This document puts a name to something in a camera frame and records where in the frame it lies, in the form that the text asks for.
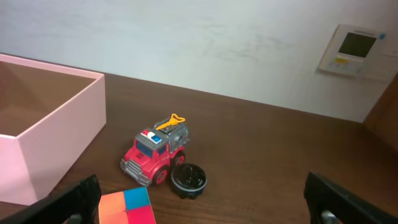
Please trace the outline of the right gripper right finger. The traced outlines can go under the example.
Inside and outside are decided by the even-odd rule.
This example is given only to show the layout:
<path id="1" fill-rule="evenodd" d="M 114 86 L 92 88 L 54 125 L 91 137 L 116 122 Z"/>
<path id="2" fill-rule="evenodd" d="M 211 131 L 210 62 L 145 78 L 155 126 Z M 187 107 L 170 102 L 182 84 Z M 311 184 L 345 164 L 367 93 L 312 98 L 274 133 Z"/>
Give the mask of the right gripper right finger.
<path id="1" fill-rule="evenodd" d="M 303 194 L 311 224 L 397 224 L 397 217 L 317 173 L 310 172 L 307 175 Z"/>

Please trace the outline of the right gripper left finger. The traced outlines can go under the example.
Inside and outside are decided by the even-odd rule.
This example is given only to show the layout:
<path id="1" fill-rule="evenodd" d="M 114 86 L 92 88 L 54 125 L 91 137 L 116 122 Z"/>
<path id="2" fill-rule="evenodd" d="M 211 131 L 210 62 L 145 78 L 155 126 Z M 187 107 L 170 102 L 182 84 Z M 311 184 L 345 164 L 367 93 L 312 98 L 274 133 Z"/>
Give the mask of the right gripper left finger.
<path id="1" fill-rule="evenodd" d="M 93 223 L 100 198 L 100 184 L 93 174 L 1 220 L 1 224 Z"/>

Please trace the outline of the multicolour puzzle cube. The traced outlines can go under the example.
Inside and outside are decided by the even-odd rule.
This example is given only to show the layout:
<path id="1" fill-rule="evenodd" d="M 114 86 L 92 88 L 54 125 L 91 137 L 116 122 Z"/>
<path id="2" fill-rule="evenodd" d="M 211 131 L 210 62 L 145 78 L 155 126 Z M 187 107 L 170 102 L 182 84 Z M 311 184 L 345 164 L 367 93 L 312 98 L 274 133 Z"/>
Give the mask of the multicolour puzzle cube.
<path id="1" fill-rule="evenodd" d="M 146 187 L 102 195 L 98 216 L 100 224 L 156 224 Z"/>

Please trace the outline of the red toy fire truck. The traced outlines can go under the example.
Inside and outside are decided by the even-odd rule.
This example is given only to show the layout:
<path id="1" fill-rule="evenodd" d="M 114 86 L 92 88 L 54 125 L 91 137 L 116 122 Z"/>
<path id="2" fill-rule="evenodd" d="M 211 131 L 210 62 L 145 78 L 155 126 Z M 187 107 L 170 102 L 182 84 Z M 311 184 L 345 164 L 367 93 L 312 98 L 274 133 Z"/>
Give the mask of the red toy fire truck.
<path id="1" fill-rule="evenodd" d="M 132 147 L 121 159 L 121 169 L 138 184 L 160 185 L 172 168 L 185 162 L 188 136 L 185 118 L 173 113 L 136 135 Z"/>

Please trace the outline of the pink open cardboard box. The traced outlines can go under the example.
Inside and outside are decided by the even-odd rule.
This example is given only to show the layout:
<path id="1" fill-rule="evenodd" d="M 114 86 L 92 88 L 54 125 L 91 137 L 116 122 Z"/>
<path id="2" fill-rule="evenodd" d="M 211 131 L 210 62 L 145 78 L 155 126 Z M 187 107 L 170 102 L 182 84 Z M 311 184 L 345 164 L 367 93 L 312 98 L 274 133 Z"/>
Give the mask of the pink open cardboard box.
<path id="1" fill-rule="evenodd" d="M 103 74 L 1 55 L 1 200 L 46 197 L 105 123 Z"/>

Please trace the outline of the black round toy wheel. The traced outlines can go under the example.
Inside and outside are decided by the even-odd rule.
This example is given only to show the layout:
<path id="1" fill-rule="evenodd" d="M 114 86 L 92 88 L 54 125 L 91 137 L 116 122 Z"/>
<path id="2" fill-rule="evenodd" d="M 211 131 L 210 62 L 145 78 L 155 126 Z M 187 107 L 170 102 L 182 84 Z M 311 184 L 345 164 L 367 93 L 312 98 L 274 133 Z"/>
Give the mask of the black round toy wheel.
<path id="1" fill-rule="evenodd" d="M 170 174 L 172 190 L 181 199 L 196 199 L 203 193 L 207 182 L 204 170 L 195 164 L 179 164 Z"/>

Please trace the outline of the white wall control panel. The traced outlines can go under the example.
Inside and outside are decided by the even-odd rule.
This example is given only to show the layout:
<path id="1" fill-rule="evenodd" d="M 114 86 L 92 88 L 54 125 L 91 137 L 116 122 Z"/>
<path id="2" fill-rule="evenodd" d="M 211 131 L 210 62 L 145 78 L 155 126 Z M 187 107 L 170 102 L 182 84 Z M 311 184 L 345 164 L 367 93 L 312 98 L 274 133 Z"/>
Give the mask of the white wall control panel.
<path id="1" fill-rule="evenodd" d="M 385 32 L 338 24 L 318 69 L 337 75 L 358 77 L 379 55 L 385 38 Z"/>

